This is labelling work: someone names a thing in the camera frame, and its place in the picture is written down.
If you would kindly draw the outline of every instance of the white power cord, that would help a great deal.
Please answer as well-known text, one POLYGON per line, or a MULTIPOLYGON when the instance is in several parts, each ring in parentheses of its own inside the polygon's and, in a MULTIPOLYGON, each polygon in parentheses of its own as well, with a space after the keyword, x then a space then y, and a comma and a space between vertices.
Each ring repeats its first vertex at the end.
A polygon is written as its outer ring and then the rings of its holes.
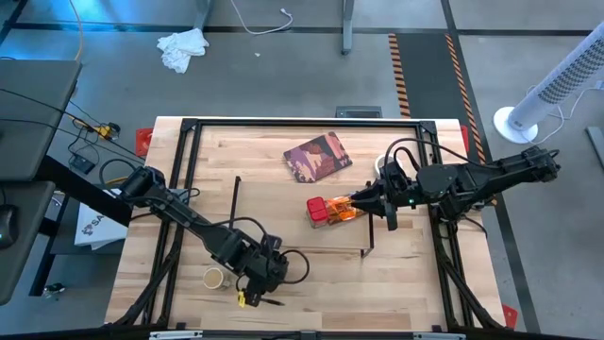
MULTIPOLYGON (((527 94, 529 94, 529 92, 530 92, 532 89, 534 89, 534 88, 535 88, 535 86, 534 86, 534 85, 533 85, 533 86, 531 86, 531 87, 529 87, 529 88, 528 88, 528 90, 527 90, 527 94)), ((533 142, 533 141, 530 141, 528 138, 526 138, 526 137, 525 137, 524 133, 522 133, 522 134, 521 134, 521 135, 522 135, 522 137, 523 137, 523 138, 524 138, 524 139, 525 139, 527 142, 529 142, 529 143, 530 143, 530 144, 532 144, 532 145, 539 145, 539 144, 541 144, 541 143, 545 142, 545 141, 546 141, 546 140, 547 140, 549 137, 553 136, 554 134, 556 134, 556 132, 560 131, 560 129, 561 129, 563 126, 564 126, 564 121, 567 121, 567 120, 570 120, 571 118, 573 118, 573 115, 575 114, 575 109, 577 108, 577 105, 579 104, 579 101, 581 100, 581 98, 583 97, 583 95, 584 95, 585 93, 587 93, 588 91, 591 91, 591 90, 598 90, 598 91, 602 91, 602 90, 604 90, 604 89, 600 89, 600 88, 589 88, 589 89, 585 89, 585 90, 583 90, 583 91, 582 91, 582 92, 579 94, 579 96, 577 97, 577 100, 575 100, 575 104, 573 104, 573 108, 570 110, 570 114, 568 115, 568 117, 564 117, 564 115, 562 114, 562 107, 561 107, 560 105, 558 106, 558 112, 560 113, 560 116, 555 115, 554 113, 548 113, 548 114, 547 114, 547 115, 550 115, 550 116, 553 116, 553 117, 556 117, 556 118, 560 118, 560 125, 559 125, 559 126, 558 126, 558 127, 555 129, 555 130, 553 130, 551 133, 549 133, 547 136, 545 136, 545 137, 544 137, 544 138, 543 138, 541 141, 539 141, 539 142, 537 142, 537 143, 535 143, 535 142, 533 142)))
POLYGON ((82 58, 82 52, 84 52, 84 28, 82 27, 82 21, 79 19, 79 14, 77 14, 74 1, 69 0, 69 4, 72 6, 75 18, 77 19, 77 29, 79 30, 79 48, 77 49, 77 54, 75 55, 75 61, 80 61, 82 58))
POLYGON ((287 15, 287 16, 290 18, 290 21, 289 21, 287 24, 285 24, 285 25, 283 25, 283 26, 281 26, 281 27, 279 27, 279 28, 269 29, 269 30, 264 31, 264 32, 254 32, 254 31, 249 30, 249 28, 247 28, 247 26, 246 26, 246 25, 245 25, 245 23, 243 22, 243 17, 242 17, 242 14, 239 12, 239 9, 237 8, 237 5, 235 5, 235 1, 234 1, 234 0, 230 0, 230 3, 233 5, 233 8, 234 8, 234 9, 235 9, 235 11, 237 12, 237 16, 239 17, 239 21, 242 23, 243 28, 244 28, 244 29, 247 31, 247 33, 249 33, 249 34, 253 34, 253 35, 262 35, 262 34, 268 34, 268 33, 279 32, 280 30, 286 29, 286 28, 288 28, 289 26, 291 26, 291 25, 292 25, 292 23, 294 22, 294 17, 293 17, 293 15, 292 15, 292 14, 290 14, 290 13, 288 13, 288 12, 287 12, 287 10, 285 10, 285 8, 282 8, 280 12, 281 12, 281 13, 283 13, 284 15, 287 15))

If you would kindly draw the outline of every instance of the black and orange tape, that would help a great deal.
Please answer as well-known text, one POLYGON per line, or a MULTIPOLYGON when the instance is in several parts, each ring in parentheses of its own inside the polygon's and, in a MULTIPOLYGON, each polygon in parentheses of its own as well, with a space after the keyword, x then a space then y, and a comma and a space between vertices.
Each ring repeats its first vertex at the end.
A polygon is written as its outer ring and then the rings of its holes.
MULTIPOLYGON (((482 142, 480 141, 480 135, 478 134, 478 127, 476 125, 476 120, 474 119, 474 113, 472 112, 472 105, 470 104, 468 92, 465 88, 465 82, 463 81, 463 75, 461 73, 460 62, 457 58, 455 44, 453 43, 453 39, 451 39, 451 36, 449 36, 448 34, 445 34, 445 38, 447 47, 449 48, 449 54, 451 55, 451 61, 453 61, 453 69, 455 70, 455 76, 457 76, 457 82, 460 85, 461 100, 463 101, 465 114, 467 115, 468 121, 470 122, 470 130, 472 131, 472 137, 474 138, 474 145, 476 146, 478 160, 480 161, 480 164, 485 164, 487 161, 484 157, 484 149, 482 148, 482 142)), ((497 201, 495 199, 493 199, 491 203, 493 205, 497 205, 497 201)))
POLYGON ((403 65, 400 62, 400 52, 398 51, 398 42, 395 34, 388 35, 388 44, 390 45, 390 56, 393 60, 394 81, 396 82, 396 93, 398 95, 398 107, 400 115, 403 118, 411 118, 409 110, 409 98, 407 97, 407 86, 403 76, 403 65))

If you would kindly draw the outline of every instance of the crumpled paper towel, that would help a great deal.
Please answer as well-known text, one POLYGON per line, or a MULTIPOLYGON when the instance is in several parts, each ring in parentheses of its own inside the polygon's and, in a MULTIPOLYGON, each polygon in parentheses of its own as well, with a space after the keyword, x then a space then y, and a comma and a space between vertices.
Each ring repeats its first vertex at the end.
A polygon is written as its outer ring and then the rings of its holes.
POLYGON ((208 46, 199 28, 158 39, 158 48, 163 51, 161 61, 180 74, 187 71, 191 56, 205 55, 208 46))

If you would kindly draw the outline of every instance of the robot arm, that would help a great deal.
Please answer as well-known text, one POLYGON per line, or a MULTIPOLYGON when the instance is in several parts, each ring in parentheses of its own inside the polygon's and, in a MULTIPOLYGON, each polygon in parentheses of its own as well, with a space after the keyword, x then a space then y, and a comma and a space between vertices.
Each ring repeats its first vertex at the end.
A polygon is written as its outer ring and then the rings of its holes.
POLYGON ((258 242, 239 229, 212 224, 168 190, 163 174, 152 167, 136 169, 120 190, 118 199, 131 206, 150 207, 158 218, 178 223, 201 239, 214 261, 238 277, 247 276, 245 304, 258 306, 263 294, 284 282, 289 263, 278 252, 281 239, 267 234, 261 226, 264 236, 258 242))
POLYGON ((352 195, 358 209, 386 216, 388 230, 396 230, 398 207, 438 204, 441 218, 458 220, 475 204, 523 182, 548 182, 557 177, 560 166, 554 162, 558 151, 533 146, 520 155, 489 164, 432 164, 419 169, 416 180, 405 175, 390 161, 380 169, 380 179, 369 188, 352 195))

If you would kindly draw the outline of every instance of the gray floor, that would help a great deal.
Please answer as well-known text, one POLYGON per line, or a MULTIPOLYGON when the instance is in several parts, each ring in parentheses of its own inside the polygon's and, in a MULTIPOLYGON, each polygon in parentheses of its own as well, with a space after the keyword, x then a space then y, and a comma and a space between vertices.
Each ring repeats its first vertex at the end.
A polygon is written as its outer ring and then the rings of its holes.
MULTIPOLYGON (((1 20, 13 6, 7 3, 10 1, 0 0, 1 20)), ((191 1, 170 2, 170 6, 160 0, 75 3, 82 19, 90 23, 182 26, 194 20, 191 1)), ((296 26, 341 25, 339 0, 237 3, 253 26, 279 25, 283 16, 278 9, 282 7, 294 14, 296 26)), ((590 29, 604 13, 599 0, 451 0, 451 7, 459 28, 481 29, 590 29)), ((73 20, 66 1, 50 0, 30 0, 20 18, 23 23, 73 20)), ((358 0, 355 21, 358 27, 445 27, 439 0, 358 0)), ((227 0, 218 1, 210 25, 239 25, 227 0)), ((124 131, 118 142, 126 147, 133 146, 134 129, 153 126, 158 115, 329 117, 338 105, 379 105, 385 116, 398 116, 385 35, 355 35, 354 51, 344 58, 339 53, 337 34, 254 38, 242 33, 213 33, 207 35, 208 54, 194 58, 185 75, 161 65, 155 44, 165 35, 86 33, 84 66, 73 100, 97 119, 118 123, 124 131)), ((517 103, 526 89, 539 82, 579 41, 555 37, 461 38, 494 157, 511 155, 522 147, 506 143, 494 132, 493 113, 501 106, 517 103)), ((70 59, 76 50, 76 32, 12 30, 0 45, 0 56, 70 59)), ((505 194, 541 328, 547 333, 604 338, 599 325, 604 316, 600 307, 604 302, 604 267, 599 240, 604 233, 598 228, 604 215, 598 209, 601 199, 597 195, 598 189, 604 189, 604 177, 583 132, 589 125, 604 126, 603 94, 586 94, 573 120, 543 144, 561 150, 557 159, 562 165, 560 178, 547 185, 517 187, 505 194)), ((565 114, 568 104, 564 106, 565 114)), ((79 114, 73 107, 69 111, 79 114)), ((540 136, 557 124, 552 117, 540 125, 540 136)), ((74 130, 69 122, 62 126, 74 130)), ((72 140, 59 135, 50 153, 66 162, 69 154, 65 147, 72 140)), ((112 157, 107 152, 100 156, 103 161, 112 157)), ((108 177, 126 174, 126 169, 119 166, 108 169, 108 177)), ((88 179, 97 182, 96 172, 88 179)), ((495 214, 485 211, 483 217, 490 232, 502 301, 517 308, 495 214)), ((0 307, 0 319, 9 325, 0 333, 92 327, 103 322, 118 260, 60 259, 53 269, 53 280, 68 282, 74 289, 59 301, 27 297, 26 288, 44 242, 36 241, 13 301, 0 307), (74 273, 71 268, 76 267, 96 269, 74 273), (79 311, 71 307, 74 301, 93 307, 79 311)))

